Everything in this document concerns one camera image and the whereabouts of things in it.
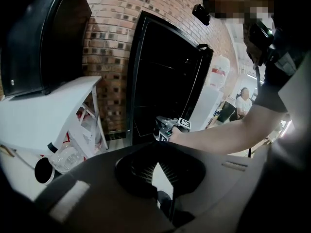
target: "person in white shirt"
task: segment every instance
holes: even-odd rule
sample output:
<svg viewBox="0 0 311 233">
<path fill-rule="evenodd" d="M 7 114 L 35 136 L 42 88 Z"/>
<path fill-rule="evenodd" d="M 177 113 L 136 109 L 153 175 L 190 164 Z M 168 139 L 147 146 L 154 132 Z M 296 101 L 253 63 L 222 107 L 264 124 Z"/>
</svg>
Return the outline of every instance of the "person in white shirt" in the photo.
<svg viewBox="0 0 311 233">
<path fill-rule="evenodd" d="M 245 117 L 252 107 L 252 101 L 249 99 L 249 90 L 246 87 L 241 90 L 240 96 L 235 101 L 235 107 L 237 108 L 238 120 Z"/>
</svg>

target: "tabletop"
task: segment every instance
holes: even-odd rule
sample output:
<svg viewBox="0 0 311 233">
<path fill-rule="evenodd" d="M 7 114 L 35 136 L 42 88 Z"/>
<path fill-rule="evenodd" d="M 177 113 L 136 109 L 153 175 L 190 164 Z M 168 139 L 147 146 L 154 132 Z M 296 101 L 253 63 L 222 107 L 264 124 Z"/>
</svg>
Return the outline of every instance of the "tabletop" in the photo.
<svg viewBox="0 0 311 233">
<path fill-rule="evenodd" d="M 0 102 L 0 144 L 17 150 L 51 155 L 59 149 L 72 117 L 101 77 L 80 77 L 49 95 L 32 93 Z"/>
</svg>

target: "desk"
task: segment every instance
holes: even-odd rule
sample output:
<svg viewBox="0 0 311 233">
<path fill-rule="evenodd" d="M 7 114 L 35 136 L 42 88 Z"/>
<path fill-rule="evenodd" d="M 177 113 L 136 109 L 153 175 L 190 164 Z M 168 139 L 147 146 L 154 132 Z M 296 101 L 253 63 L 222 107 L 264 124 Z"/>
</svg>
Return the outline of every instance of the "desk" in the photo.
<svg viewBox="0 0 311 233">
<path fill-rule="evenodd" d="M 5 98 L 0 102 L 0 144 L 35 154 L 52 155 L 60 149 L 67 132 L 77 141 L 87 158 L 94 156 L 93 140 L 83 137 L 76 112 L 92 92 L 93 116 L 108 148 L 99 118 L 96 84 L 101 77 L 80 77 L 68 82 L 49 95 L 33 93 Z"/>
</svg>

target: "person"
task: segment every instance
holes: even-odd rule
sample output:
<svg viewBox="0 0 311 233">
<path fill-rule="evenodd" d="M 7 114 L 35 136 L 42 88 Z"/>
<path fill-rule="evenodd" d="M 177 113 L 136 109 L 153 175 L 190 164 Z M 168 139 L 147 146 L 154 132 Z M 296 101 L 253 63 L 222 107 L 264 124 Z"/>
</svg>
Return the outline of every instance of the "person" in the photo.
<svg viewBox="0 0 311 233">
<path fill-rule="evenodd" d="M 205 150 L 216 154 L 230 154 L 249 149 L 267 137 L 285 116 L 287 109 L 278 95 L 279 90 L 295 73 L 310 51 L 311 34 L 305 18 L 304 9 L 308 0 L 203 0 L 205 9 L 217 18 L 234 18 L 244 15 L 244 42 L 252 61 L 257 64 L 260 50 L 250 42 L 250 28 L 253 21 L 250 16 L 252 8 L 266 7 L 275 25 L 273 45 L 280 58 L 266 63 L 265 82 L 242 120 L 206 129 L 203 131 L 182 133 L 176 127 L 170 141 Z M 300 32 L 297 22 L 300 20 Z"/>
<path fill-rule="evenodd" d="M 235 107 L 237 108 L 238 120 L 243 119 L 252 107 L 249 90 L 246 87 L 241 90 L 239 97 L 236 99 Z"/>
</svg>

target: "black cup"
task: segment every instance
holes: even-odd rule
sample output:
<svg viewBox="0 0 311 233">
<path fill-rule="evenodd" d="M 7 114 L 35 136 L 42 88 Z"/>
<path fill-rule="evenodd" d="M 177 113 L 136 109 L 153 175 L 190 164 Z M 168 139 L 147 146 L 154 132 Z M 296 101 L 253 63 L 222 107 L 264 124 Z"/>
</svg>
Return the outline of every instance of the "black cup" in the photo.
<svg viewBox="0 0 311 233">
<path fill-rule="evenodd" d="M 55 170 L 46 157 L 39 160 L 35 165 L 35 178 L 39 183 L 48 185 L 59 175 L 61 173 Z"/>
</svg>

